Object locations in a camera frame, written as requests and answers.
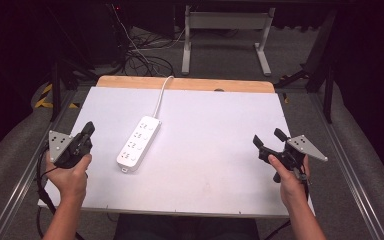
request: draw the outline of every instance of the electrical outlet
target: electrical outlet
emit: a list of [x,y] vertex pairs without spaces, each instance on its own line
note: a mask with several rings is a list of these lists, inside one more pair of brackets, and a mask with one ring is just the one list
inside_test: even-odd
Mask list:
[[139,168],[160,125],[161,121],[153,117],[145,116],[140,120],[117,157],[122,172],[133,172]]

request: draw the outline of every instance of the power cord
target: power cord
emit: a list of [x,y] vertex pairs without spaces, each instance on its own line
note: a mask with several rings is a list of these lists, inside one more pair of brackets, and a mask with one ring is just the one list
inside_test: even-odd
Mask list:
[[161,99],[163,98],[163,94],[164,94],[164,88],[165,88],[165,85],[167,84],[167,81],[168,81],[169,79],[173,79],[173,78],[174,78],[173,76],[169,76],[169,77],[164,81],[164,84],[163,84],[163,86],[161,87],[160,96],[158,97],[157,106],[155,107],[155,112],[154,112],[154,115],[153,115],[154,118],[157,118],[158,110],[160,109],[160,105],[161,105]]

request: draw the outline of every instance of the white board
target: white board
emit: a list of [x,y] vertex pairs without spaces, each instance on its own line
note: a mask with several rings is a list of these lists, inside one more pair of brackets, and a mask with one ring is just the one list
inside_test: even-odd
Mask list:
[[[159,90],[94,87],[73,128],[95,125],[83,209],[212,216],[286,217],[272,178],[258,159],[257,134],[276,151],[289,136],[277,94],[165,90],[161,129],[134,173],[116,158],[139,120],[152,116]],[[59,192],[48,181],[52,201]]]

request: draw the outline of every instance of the forearm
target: forearm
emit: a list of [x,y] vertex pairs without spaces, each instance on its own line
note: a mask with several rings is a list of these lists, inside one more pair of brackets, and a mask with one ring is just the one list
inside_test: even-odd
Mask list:
[[43,239],[73,240],[82,203],[82,197],[63,198]]
[[326,239],[307,202],[294,204],[288,212],[296,239]]

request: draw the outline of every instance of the gray metal plate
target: gray metal plate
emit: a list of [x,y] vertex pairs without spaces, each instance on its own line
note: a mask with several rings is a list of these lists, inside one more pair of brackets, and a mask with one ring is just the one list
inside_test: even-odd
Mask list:
[[49,131],[49,153],[52,163],[61,156],[71,141],[73,141],[73,137],[70,135]]
[[327,161],[327,157],[323,155],[323,153],[321,153],[304,135],[288,139],[288,144],[300,153],[308,154],[324,162]]

